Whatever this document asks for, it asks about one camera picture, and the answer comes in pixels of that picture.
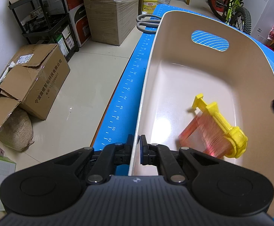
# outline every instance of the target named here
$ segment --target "bicycle tire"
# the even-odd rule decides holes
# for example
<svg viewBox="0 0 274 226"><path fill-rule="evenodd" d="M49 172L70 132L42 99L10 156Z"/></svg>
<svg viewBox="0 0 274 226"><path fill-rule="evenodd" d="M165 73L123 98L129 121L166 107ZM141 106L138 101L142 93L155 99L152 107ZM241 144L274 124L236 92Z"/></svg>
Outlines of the bicycle tire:
<svg viewBox="0 0 274 226"><path fill-rule="evenodd" d="M232 20L230 22L230 25L237 28L237 21L238 18L242 16L242 21L243 21L243 33L250 35L251 34L251 15L248 11L248 9L244 7L238 7L235 10L235 15L232 17Z"/></svg>
<svg viewBox="0 0 274 226"><path fill-rule="evenodd" d="M209 7L210 7L212 13L213 13L220 21L226 22L226 17L225 17L225 16L222 17L222 16L216 11L216 9L213 7L212 0L207 0L207 1L208 1L208 5L209 5Z"/></svg>

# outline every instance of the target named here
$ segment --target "burlap sack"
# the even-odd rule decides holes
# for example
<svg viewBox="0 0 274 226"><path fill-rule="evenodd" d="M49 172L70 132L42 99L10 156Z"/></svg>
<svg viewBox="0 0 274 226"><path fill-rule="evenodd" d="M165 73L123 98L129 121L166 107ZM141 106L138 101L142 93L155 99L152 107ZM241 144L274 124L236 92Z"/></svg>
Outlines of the burlap sack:
<svg viewBox="0 0 274 226"><path fill-rule="evenodd" d="M22 151L33 144L32 124L26 111L17 107L0 127L0 141L6 146Z"/></svg>

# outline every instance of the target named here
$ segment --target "blue cutting mat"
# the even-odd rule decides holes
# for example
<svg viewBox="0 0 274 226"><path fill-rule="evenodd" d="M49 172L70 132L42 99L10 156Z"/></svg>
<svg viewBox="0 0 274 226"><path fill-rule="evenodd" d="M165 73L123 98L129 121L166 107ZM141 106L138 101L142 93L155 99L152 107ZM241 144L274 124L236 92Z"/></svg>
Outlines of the blue cutting mat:
<svg viewBox="0 0 274 226"><path fill-rule="evenodd" d="M160 4L157 5L153 14L162 17L164 13L172 10L195 13L186 9ZM102 150L105 145L110 143L125 143L128 134L135 134L142 86L154 37L154 34L142 34L100 126L93 145L95 150ZM203 31L195 31L192 34L192 38L197 43L208 45L218 50L226 50L228 48L226 40ZM274 70L274 52L257 40L253 40L262 49L271 68ZM118 175L127 175L128 165L118 166L116 173Z"/></svg>

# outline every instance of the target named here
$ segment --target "yellow plastic toy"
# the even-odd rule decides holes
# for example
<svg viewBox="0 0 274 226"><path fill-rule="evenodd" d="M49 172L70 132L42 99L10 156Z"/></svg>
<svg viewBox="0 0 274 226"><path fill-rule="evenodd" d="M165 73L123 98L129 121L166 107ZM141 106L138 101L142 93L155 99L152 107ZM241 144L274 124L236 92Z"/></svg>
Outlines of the yellow plastic toy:
<svg viewBox="0 0 274 226"><path fill-rule="evenodd" d="M198 94L192 104L192 108L199 108L202 112L209 113L215 122L224 132L224 137L232 144L230 154L225 155L228 158L238 158L245 151L248 143L248 138L239 127L232 127L228 121L219 112L219 107L216 102L206 104L203 100L203 94Z"/></svg>
<svg viewBox="0 0 274 226"><path fill-rule="evenodd" d="M158 0L143 0L142 11L152 14L157 6Z"/></svg>

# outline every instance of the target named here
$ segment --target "black metal shelf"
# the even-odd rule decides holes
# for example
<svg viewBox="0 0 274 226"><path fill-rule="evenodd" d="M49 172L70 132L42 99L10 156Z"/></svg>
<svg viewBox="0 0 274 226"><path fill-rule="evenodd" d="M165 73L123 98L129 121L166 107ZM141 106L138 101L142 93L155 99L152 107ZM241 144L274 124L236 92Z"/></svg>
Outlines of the black metal shelf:
<svg viewBox="0 0 274 226"><path fill-rule="evenodd" d="M55 33L63 24L65 24L69 20L69 15L67 14L64 18L62 18L51 30L44 30L40 32L31 32L31 33L22 33L23 37L39 37L39 36L51 36L52 33Z"/></svg>
<svg viewBox="0 0 274 226"><path fill-rule="evenodd" d="M55 36L55 33L57 30L59 30L64 24L68 23L69 27L70 27L70 32L71 32L71 36L72 36L72 39L73 39L73 42L74 42L74 47L69 51L69 53L66 55L66 60L69 61L70 58L73 56L73 54L75 52L78 52L79 51L79 47L78 47L78 44L77 44L77 40L76 40L76 36L75 36L75 33L73 31L73 27L71 25L71 21L70 21L70 17L69 17L69 14L68 14L68 11L67 11L67 7L66 7L66 3L65 3L65 0L61 0L62 1L62 4L63 4L63 8L64 8L64 17L61 18L57 23L54 23L54 25L51 25L50 24L50 21L49 21L49 18L48 18L48 15L46 13L46 10L44 8L44 4L42 2L42 0L39 0L39 3L40 3L40 6L41 6L41 9L43 11L43 14L44 14L44 17L45 17L45 20L46 20L46 23L47 23L47 29L44 29L43 31L36 31L36 32L30 32L30 33L27 33L24 29L24 27L22 26L16 12L15 12L15 8L16 7L19 7L25 3L28 3L30 2L31 6L32 6L32 9L35 9L34 7L34 4L32 2L33 0L19 0L13 4L11 4L9 2L9 9L13 12L13 15L18 23L18 25L20 26L21 30L22 30L22 35L23 37L25 37L28 41L29 44L31 44L31 41L30 41L30 37L49 37L50 39L52 39L54 41L54 43L58 43L57 42L57 39L56 39L56 36Z"/></svg>

